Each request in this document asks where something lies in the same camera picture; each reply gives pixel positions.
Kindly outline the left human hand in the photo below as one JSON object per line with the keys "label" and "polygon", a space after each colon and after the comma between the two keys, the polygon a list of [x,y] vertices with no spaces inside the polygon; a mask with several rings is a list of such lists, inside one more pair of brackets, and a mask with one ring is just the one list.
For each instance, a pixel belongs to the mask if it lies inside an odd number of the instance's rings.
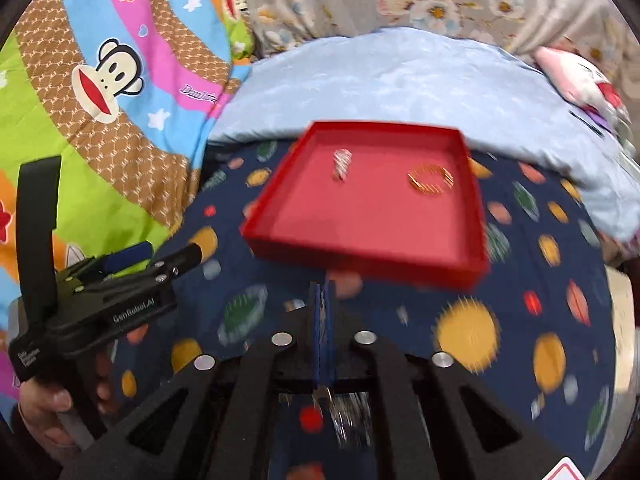
{"label": "left human hand", "polygon": [[[111,385],[112,361],[103,350],[96,354],[96,407],[103,415],[112,414],[116,403]],[[61,386],[44,384],[36,378],[22,382],[18,411],[26,429],[36,442],[57,462],[69,460],[79,452],[74,439],[58,420],[58,413],[66,413],[73,407],[70,394]]]}

